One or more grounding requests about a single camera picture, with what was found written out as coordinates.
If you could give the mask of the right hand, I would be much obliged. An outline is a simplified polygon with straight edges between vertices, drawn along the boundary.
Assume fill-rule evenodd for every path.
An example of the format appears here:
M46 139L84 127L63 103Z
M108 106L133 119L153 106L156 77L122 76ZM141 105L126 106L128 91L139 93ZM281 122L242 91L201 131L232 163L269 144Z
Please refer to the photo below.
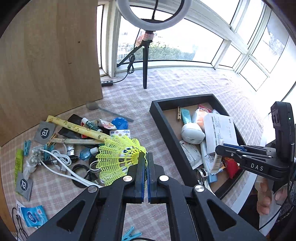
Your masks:
M283 204L287 198L287 186L281 187L274 195L272 200L272 193L269 189L268 180L261 176L257 176L255 181L255 189L257 190L257 212L259 215L268 215L270 212L270 206L273 202L276 204Z

